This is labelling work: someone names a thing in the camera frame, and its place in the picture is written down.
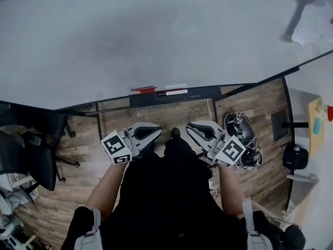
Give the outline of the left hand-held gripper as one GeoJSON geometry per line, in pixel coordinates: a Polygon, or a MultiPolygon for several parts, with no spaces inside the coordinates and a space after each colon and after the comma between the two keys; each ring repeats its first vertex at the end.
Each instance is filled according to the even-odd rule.
{"type": "Polygon", "coordinates": [[[129,163],[140,151],[154,142],[162,133],[162,127],[151,122],[136,122],[129,129],[114,130],[101,145],[113,165],[129,163]]]}

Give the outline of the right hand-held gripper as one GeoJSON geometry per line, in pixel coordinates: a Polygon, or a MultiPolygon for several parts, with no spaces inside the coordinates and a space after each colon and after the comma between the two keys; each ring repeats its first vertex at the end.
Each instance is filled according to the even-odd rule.
{"type": "Polygon", "coordinates": [[[234,166],[246,150],[239,139],[226,130],[221,132],[221,127],[214,121],[190,122],[186,132],[207,152],[209,160],[224,167],[234,166]]]}

